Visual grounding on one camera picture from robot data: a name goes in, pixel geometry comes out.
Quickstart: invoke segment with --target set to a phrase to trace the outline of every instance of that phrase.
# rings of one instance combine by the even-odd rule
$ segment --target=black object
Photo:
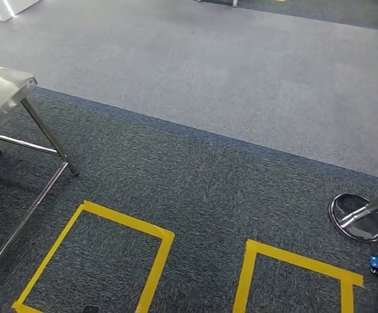
[[[378,276],[378,268],[370,266],[370,271],[371,271],[373,274],[375,274],[376,276]]]
[[[85,305],[82,313],[99,313],[99,306],[96,305]]]

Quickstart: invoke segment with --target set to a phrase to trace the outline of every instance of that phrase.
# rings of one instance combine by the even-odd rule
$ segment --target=floor marking
[[[161,243],[158,248],[144,289],[141,293],[137,308],[136,313],[143,313],[148,312],[155,289],[166,263],[166,259],[169,254],[174,238],[174,233],[160,228],[153,224],[144,222],[143,220],[138,220],[137,218],[131,217],[128,215],[125,215],[122,213],[113,211],[111,209],[107,209],[106,207],[102,207],[100,205],[91,203],[89,201],[84,201],[81,204],[73,217],[64,227],[64,229],[59,235],[58,238],[53,244],[53,246],[48,251],[45,258],[39,266],[36,273],[30,280],[27,287],[20,295],[20,297],[15,301],[12,308],[16,310],[17,313],[42,313],[34,308],[31,308],[27,305],[24,305],[23,301],[28,296],[28,294],[33,289],[33,287],[37,282],[39,277],[44,271],[45,266],[51,259],[51,257],[57,250],[57,248],[62,243],[62,241],[66,237],[69,230],[75,223],[76,220],[82,211],[87,211],[89,213],[93,213],[97,216],[101,216],[103,218],[106,218],[116,222],[118,224],[125,225],[130,228],[134,228],[135,230],[143,231],[144,233],[148,233],[149,235],[155,236],[161,239]]]
[[[361,275],[248,239],[246,242],[246,253],[244,254],[238,287],[234,301],[233,313],[246,311],[247,300],[250,286],[251,285],[251,279],[253,278],[256,257],[258,253],[339,279],[342,313],[354,312],[353,285],[363,287],[363,276]]]

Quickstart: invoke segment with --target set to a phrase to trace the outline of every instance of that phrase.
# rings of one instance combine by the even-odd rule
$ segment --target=metal pole
[[[369,215],[378,212],[378,197],[374,199],[373,201],[369,202],[367,205],[364,207],[361,207],[360,209],[355,210],[352,213],[350,213],[342,220],[339,221],[339,226],[341,228],[346,228],[350,226],[354,222],[357,222],[358,220],[361,220],[364,217],[367,217]]]
[[[45,197],[45,195],[59,178],[67,166],[69,163],[67,162],[63,162],[51,179],[40,193],[39,198],[36,198],[33,205],[28,209],[27,214],[23,217],[23,219],[21,221],[21,223],[15,230],[14,231],[11,237],[0,249],[0,258],[5,254],[14,241],[15,238],[18,235],[18,233],[27,223],[27,221],[33,214],[40,202]]]
[[[45,152],[45,153],[48,153],[51,155],[59,155],[58,152],[54,150],[54,149],[42,147],[41,145],[35,145],[34,143],[24,142],[23,140],[14,139],[14,138],[10,138],[10,137],[3,136],[3,135],[0,135],[0,140],[2,140],[3,142],[14,143],[14,145],[20,145],[21,147],[26,147],[26,148],[30,148],[33,150]]]
[[[69,158],[59,144],[59,142],[53,136],[48,127],[47,127],[42,117],[36,110],[31,102],[27,98],[24,98],[20,103],[39,126],[52,146],[56,149],[58,154],[65,162],[68,163],[69,169],[74,175],[79,175],[79,170]]]

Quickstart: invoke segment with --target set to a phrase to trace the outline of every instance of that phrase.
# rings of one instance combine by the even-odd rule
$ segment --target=yellow tape
[[[353,284],[341,280],[341,312],[353,313],[355,301]]]
[[[125,226],[134,228],[135,230],[143,231],[144,233],[148,233],[149,235],[153,235],[161,239],[161,243],[157,252],[144,289],[143,290],[140,301],[137,305],[136,312],[145,313],[148,312],[160,276],[166,263],[166,259],[169,254],[169,251],[174,238],[174,233],[169,230],[165,230],[155,226],[153,224],[144,222],[143,220],[138,220],[137,218],[131,217],[128,215],[125,215],[122,213],[113,211],[111,209],[107,209],[106,207],[102,207],[100,205],[91,203],[89,201],[84,201],[83,204],[80,205],[73,216],[64,227],[64,229],[60,234],[60,236],[53,244],[53,246],[48,251],[45,258],[39,266],[36,273],[30,280],[27,287],[20,295],[20,297],[15,301],[12,308],[16,310],[17,313],[42,313],[30,306],[23,304],[23,301],[28,296],[31,289],[37,282],[39,277],[44,271],[45,266],[51,259],[51,257],[57,250],[60,243],[66,237],[69,230],[75,223],[76,220],[82,211],[87,211],[89,213],[93,213],[103,218],[106,218],[116,222],[119,224],[122,224]]]
[[[352,313],[354,311],[353,285],[363,287],[363,276],[361,275],[248,239],[246,242],[246,253],[235,294],[233,312],[246,311],[247,300],[257,253],[339,279],[341,281],[342,313]]]

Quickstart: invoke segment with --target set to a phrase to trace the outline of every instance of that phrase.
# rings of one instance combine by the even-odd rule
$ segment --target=light gray carpet
[[[378,176],[375,29],[192,0],[41,1],[0,23],[0,65],[69,95]]]
[[[173,231],[152,312],[229,312],[247,239],[364,276],[355,312],[378,312],[378,278],[363,245],[334,230],[327,204],[368,198],[378,178],[38,89],[33,101],[82,170],[64,174],[0,264],[0,312],[17,299],[64,225],[90,200]],[[1,127],[43,142],[22,111]],[[57,162],[3,144],[0,242]],[[84,213],[26,300],[49,312],[132,312],[158,240]],[[338,312],[339,282],[258,256],[249,312]]]

